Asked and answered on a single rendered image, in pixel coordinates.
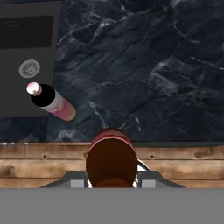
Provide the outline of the dark grey sink basin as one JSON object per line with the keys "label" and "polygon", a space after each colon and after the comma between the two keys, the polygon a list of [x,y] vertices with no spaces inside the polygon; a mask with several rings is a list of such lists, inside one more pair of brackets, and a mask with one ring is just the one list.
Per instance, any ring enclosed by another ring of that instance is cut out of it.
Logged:
{"label": "dark grey sink basin", "polygon": [[[41,117],[26,91],[36,81],[51,85],[62,1],[0,4],[0,117]],[[30,79],[18,69],[26,60],[40,64]]]}

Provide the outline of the round silver sink drain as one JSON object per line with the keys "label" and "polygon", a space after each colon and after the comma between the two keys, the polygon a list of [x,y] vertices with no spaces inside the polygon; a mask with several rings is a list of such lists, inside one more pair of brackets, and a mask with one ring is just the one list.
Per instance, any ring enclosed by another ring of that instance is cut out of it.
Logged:
{"label": "round silver sink drain", "polygon": [[20,76],[26,79],[35,77],[39,71],[40,64],[35,59],[28,59],[24,61],[18,69]]}

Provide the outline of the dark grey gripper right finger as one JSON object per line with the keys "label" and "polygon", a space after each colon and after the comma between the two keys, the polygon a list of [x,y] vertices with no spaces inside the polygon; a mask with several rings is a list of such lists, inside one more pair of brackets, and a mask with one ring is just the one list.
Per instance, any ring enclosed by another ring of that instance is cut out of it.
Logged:
{"label": "dark grey gripper right finger", "polygon": [[164,178],[159,171],[140,171],[136,176],[137,188],[183,188],[182,185]]}

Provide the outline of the brown bottle with red label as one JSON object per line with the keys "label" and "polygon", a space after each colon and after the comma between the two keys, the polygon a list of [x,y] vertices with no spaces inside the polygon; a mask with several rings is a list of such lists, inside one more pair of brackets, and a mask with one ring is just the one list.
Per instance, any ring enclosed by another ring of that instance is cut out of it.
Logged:
{"label": "brown bottle with red label", "polygon": [[137,175],[132,142],[120,129],[103,129],[90,144],[86,171],[92,187],[132,188]]}

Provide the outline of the black bottle with pink label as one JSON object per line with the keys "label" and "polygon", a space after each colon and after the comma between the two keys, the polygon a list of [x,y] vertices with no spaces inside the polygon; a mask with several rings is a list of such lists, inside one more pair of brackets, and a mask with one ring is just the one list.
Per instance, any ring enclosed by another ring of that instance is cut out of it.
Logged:
{"label": "black bottle with pink label", "polygon": [[76,117],[75,107],[48,84],[31,82],[26,87],[32,102],[41,109],[64,121],[72,121]]}

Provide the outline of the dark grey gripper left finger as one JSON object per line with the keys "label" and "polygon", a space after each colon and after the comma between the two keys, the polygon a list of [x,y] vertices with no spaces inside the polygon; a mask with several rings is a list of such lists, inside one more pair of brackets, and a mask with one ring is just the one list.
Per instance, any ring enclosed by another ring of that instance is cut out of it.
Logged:
{"label": "dark grey gripper left finger", "polygon": [[86,171],[67,171],[65,175],[43,188],[88,188],[88,173]]}

